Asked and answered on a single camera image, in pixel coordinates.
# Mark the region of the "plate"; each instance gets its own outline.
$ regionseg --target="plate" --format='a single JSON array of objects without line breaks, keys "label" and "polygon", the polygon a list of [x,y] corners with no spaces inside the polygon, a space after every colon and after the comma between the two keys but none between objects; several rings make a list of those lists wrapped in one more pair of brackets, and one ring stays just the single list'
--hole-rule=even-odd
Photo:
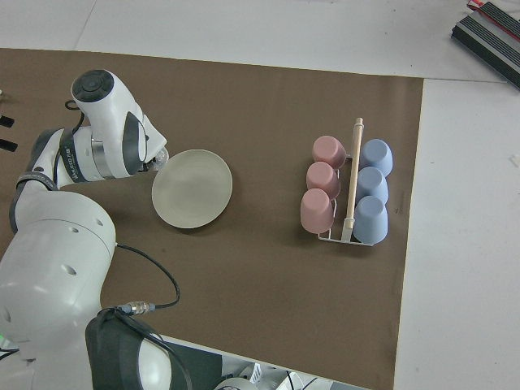
[{"label": "plate", "polygon": [[231,198],[233,179],[224,160],[209,150],[186,150],[155,176],[152,202],[176,228],[199,228],[217,218]]}]

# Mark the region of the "cup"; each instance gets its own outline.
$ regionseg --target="cup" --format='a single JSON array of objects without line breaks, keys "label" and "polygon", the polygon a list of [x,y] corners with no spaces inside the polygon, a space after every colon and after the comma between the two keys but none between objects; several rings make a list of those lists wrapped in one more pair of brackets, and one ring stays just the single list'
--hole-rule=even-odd
[{"label": "cup", "polygon": [[388,212],[378,197],[364,197],[354,209],[354,237],[364,244],[377,244],[388,234]]},{"label": "cup", "polygon": [[345,164],[347,152],[333,136],[321,136],[312,146],[312,157],[316,162],[327,163],[332,169],[340,169]]},{"label": "cup", "polygon": [[392,151],[383,140],[370,140],[361,149],[359,156],[359,169],[364,167],[376,167],[386,177],[392,171]]},{"label": "cup", "polygon": [[340,179],[336,171],[326,162],[318,161],[307,170],[307,189],[322,189],[329,199],[336,199],[340,194]]},{"label": "cup", "polygon": [[300,221],[303,228],[314,234],[326,232],[334,223],[334,210],[327,193],[320,188],[307,191],[300,204]]},{"label": "cup", "polygon": [[388,201],[387,180],[376,167],[364,167],[357,174],[356,203],[369,195],[378,197],[384,205]]}]

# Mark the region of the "white tabletop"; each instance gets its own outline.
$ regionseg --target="white tabletop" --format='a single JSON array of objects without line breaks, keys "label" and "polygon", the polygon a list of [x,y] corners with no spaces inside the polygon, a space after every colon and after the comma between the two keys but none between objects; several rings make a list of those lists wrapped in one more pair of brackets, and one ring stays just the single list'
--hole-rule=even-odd
[{"label": "white tabletop", "polygon": [[0,0],[0,46],[427,78],[395,389],[516,389],[519,93],[450,40],[465,4]]}]

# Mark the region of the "pink cup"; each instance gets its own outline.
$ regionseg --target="pink cup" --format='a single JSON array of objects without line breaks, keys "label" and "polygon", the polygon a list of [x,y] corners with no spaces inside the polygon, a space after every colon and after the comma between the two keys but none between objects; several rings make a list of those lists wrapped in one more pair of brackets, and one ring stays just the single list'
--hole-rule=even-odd
[{"label": "pink cup", "polygon": [[329,199],[336,199],[340,194],[340,180],[330,165],[318,161],[307,170],[307,189],[322,189]]},{"label": "pink cup", "polygon": [[307,191],[300,204],[300,221],[303,228],[314,234],[326,232],[334,223],[334,210],[328,195],[319,188]]},{"label": "pink cup", "polygon": [[321,136],[312,146],[312,157],[315,161],[327,163],[332,169],[340,169],[345,164],[347,152],[333,136]]}]

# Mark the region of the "brown paper surface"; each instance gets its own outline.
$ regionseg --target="brown paper surface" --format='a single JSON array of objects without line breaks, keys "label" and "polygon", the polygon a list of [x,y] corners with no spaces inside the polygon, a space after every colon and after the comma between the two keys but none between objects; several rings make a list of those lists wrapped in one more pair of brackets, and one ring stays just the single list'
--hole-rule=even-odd
[{"label": "brown paper surface", "polygon": [[[192,231],[156,215],[155,173],[65,188],[101,204],[118,242],[157,258],[178,279],[180,304],[143,319],[201,345],[392,388],[422,79],[40,50],[2,49],[0,59],[0,113],[16,121],[0,137],[19,143],[14,154],[0,150],[1,253],[12,238],[15,181],[37,135],[74,126],[77,111],[63,106],[72,81],[108,69],[168,139],[171,156],[211,150],[233,175],[227,209]],[[299,222],[314,140],[332,135],[349,151],[356,117],[365,121],[363,143],[382,138],[394,156],[389,233],[373,248],[322,242]],[[158,269],[116,250],[103,306],[172,295]]]}]

